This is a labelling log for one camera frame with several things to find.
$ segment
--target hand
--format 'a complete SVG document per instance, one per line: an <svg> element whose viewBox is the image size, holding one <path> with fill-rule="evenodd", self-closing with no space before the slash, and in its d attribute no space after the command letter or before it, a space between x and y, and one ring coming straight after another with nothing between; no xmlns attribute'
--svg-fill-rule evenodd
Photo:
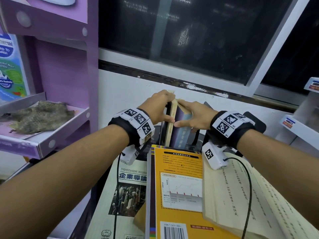
<svg viewBox="0 0 319 239"><path fill-rule="evenodd" d="M153 94L152 97L148 98L138 108L148 113L154 125L162 121L174 123L175 120L173 117L164 114L164 108L167 102L170 102L174 99L175 95L173 93L162 90L158 93Z"/></svg>
<svg viewBox="0 0 319 239"><path fill-rule="evenodd" d="M208 130L210 129L211 121L213 117L218 113L212 108L205 106L197 101L188 102L184 100L178 100L178 103L185 106L192 111L193 117L190 120L182 120L174 123L175 127L192 127L192 132L198 129Z"/></svg>

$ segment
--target white wall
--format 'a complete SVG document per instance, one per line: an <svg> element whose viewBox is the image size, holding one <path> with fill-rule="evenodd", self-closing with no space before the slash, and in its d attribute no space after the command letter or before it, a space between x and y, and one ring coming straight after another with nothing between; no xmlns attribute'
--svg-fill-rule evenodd
<svg viewBox="0 0 319 239"><path fill-rule="evenodd" d="M152 94L163 89L175 90L177 98L187 101L207 101L217 111L251 112L267 125L266 135L275 137L281 128L279 120L287 113L230 100L220 96L212 96L195 90L178 88L163 83L143 80L131 76L99 70L99 128L107 126L112 116L130 107L137 107Z"/></svg>
<svg viewBox="0 0 319 239"><path fill-rule="evenodd" d="M25 163L21 155L0 151L0 179L7 179Z"/></svg>

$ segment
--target chart on book cover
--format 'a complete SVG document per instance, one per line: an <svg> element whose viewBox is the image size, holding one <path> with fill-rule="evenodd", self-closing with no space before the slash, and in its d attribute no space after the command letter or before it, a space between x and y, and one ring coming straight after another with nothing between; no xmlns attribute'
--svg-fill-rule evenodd
<svg viewBox="0 0 319 239"><path fill-rule="evenodd" d="M162 206L202 212L202 179L161 173Z"/></svg>

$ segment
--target forearm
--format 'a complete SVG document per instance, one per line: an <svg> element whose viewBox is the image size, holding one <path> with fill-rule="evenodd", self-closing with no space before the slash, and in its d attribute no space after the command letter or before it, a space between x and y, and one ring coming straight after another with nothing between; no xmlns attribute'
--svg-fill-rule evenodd
<svg viewBox="0 0 319 239"><path fill-rule="evenodd" d="M319 160L257 131L238 150L310 223L319 229Z"/></svg>
<svg viewBox="0 0 319 239"><path fill-rule="evenodd" d="M128 143L127 133L110 125L1 185L0 237L46 238Z"/></svg>

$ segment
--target dark window glass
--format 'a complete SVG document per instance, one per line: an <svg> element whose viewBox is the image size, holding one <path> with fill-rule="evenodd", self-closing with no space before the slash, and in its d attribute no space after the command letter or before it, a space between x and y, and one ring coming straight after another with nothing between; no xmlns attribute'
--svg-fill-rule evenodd
<svg viewBox="0 0 319 239"><path fill-rule="evenodd" d="M319 77L319 0L310 0L262 83L308 94L304 86Z"/></svg>
<svg viewBox="0 0 319 239"><path fill-rule="evenodd" d="M100 0L99 46L246 84L291 0Z"/></svg>

